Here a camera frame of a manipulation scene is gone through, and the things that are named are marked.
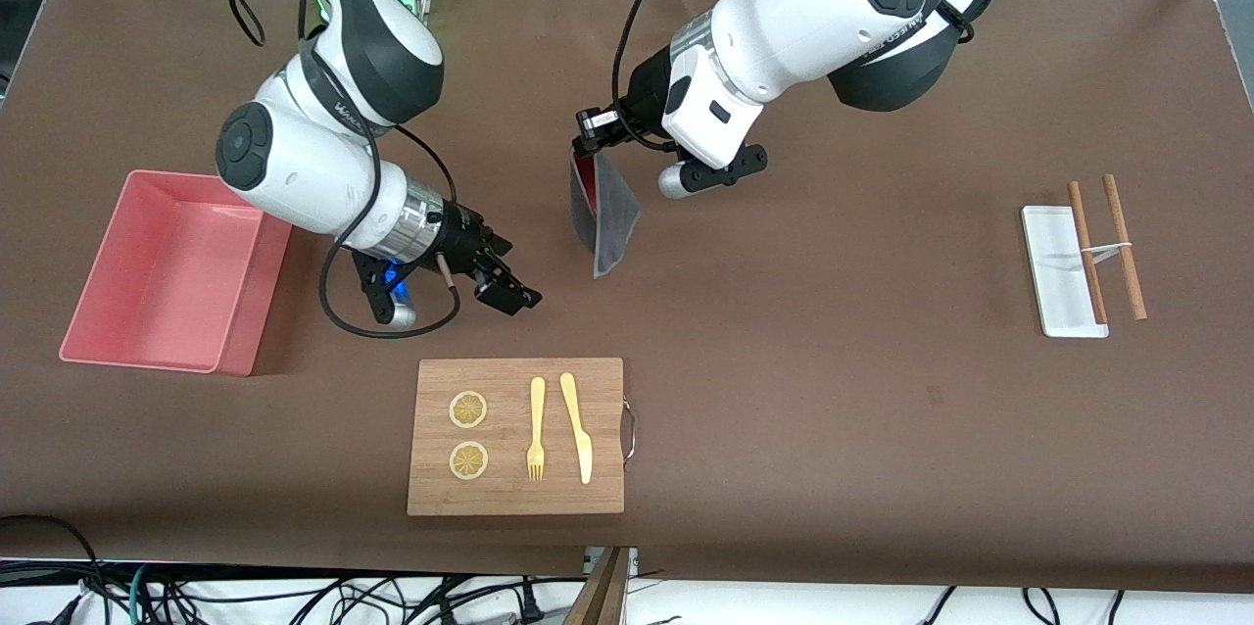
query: gray cloth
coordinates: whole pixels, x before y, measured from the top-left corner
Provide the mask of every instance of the gray cloth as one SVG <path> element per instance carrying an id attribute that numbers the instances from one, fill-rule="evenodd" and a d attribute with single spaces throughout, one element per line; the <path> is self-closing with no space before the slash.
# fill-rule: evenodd
<path id="1" fill-rule="evenodd" d="M 583 193 L 579 173 L 571 161 L 571 223 L 583 247 L 593 254 L 592 277 L 608 275 L 623 259 L 627 241 L 640 220 L 640 200 L 627 179 L 614 169 L 606 153 L 593 156 L 597 182 L 597 211 Z"/>

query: pink bin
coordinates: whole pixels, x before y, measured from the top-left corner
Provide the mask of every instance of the pink bin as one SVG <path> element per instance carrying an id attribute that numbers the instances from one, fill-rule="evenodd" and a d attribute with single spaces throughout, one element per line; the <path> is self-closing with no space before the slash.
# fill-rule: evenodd
<path id="1" fill-rule="evenodd" d="M 248 375 L 291 231 L 216 177 L 132 172 L 61 360 Z"/>

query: lemon slice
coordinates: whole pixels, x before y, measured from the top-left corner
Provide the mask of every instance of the lemon slice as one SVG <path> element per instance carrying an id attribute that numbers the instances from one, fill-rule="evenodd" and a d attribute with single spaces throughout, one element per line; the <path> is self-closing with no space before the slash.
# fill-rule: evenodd
<path id="1" fill-rule="evenodd" d="M 488 449 L 479 442 L 461 442 L 449 454 L 449 469 L 463 481 L 474 481 L 488 468 Z"/>
<path id="2" fill-rule="evenodd" d="M 478 427 L 488 417 L 488 400 L 475 392 L 466 390 L 449 403 L 449 419 L 463 429 Z"/>

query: white floor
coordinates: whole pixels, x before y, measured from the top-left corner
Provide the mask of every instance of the white floor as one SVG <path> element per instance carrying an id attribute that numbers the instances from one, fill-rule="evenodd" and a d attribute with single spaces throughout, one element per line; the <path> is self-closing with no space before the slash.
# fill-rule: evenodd
<path id="1" fill-rule="evenodd" d="M 517 581 L 509 577 L 475 579 L 461 590 L 490 584 Z M 356 582 L 369 587 L 375 580 Z M 413 602 L 434 587 L 435 579 L 400 581 Z M 329 584 L 326 580 L 203 582 L 189 586 L 189 594 L 211 597 L 241 597 L 266 594 L 307 591 Z M 538 606 L 553 611 L 569 606 L 578 584 L 535 586 Z M 677 625 L 737 625 L 780 622 L 789 625 L 919 625 L 927 619 L 943 589 L 940 586 L 853 586 L 800 584 L 730 584 L 700 581 L 638 580 L 627 597 L 628 625 L 655 625 L 675 616 Z M 0 625 L 28 625 L 50 621 L 78 592 L 74 586 L 28 586 L 0 589 Z M 380 595 L 395 599 L 391 586 Z M 1106 625 L 1111 591 L 1053 590 L 1063 625 Z M 283 624 L 307 597 L 256 604 L 201 604 L 202 617 L 211 625 Z M 325 599 L 308 616 L 306 625 L 331 621 L 335 597 Z M 1043 600 L 1037 597 L 1040 609 Z M 400 612 L 389 609 L 390 622 L 399 624 Z M 460 625 L 497 621 L 517 612 L 517 601 L 507 591 L 468 604 L 455 612 Z M 124 625 L 128 616 L 114 606 L 114 622 Z M 74 625 L 103 622 L 102 600 L 84 599 Z M 384 614 L 356 607 L 344 625 L 386 625 Z M 1249 625 L 1254 622 L 1254 595 L 1129 592 L 1116 619 L 1119 625 Z M 1036 625 L 1025 607 L 1018 589 L 961 587 L 937 620 L 938 625 Z"/>

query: yellow knife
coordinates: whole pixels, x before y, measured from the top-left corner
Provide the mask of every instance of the yellow knife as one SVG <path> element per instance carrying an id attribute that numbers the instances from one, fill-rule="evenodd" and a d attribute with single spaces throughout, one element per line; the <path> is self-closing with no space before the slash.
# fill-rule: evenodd
<path id="1" fill-rule="evenodd" d="M 562 373 L 562 397 L 566 399 L 566 409 L 571 413 L 571 425 L 574 427 L 574 448 L 579 451 L 579 479 L 583 484 L 592 481 L 592 437 L 583 430 L 579 423 L 579 397 L 574 388 L 574 375 Z"/>

